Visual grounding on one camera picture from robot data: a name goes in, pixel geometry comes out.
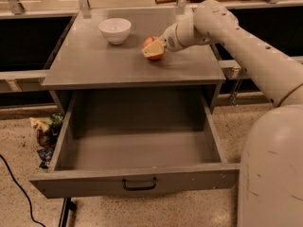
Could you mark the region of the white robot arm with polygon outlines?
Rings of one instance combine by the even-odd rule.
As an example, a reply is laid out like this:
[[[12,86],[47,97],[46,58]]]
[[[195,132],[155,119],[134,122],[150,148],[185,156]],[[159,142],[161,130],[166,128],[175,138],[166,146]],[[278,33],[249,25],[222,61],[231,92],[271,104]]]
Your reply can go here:
[[[151,59],[212,43],[221,44],[275,106],[244,140],[237,227],[303,227],[303,65],[241,28],[215,0],[144,44],[142,54]]]

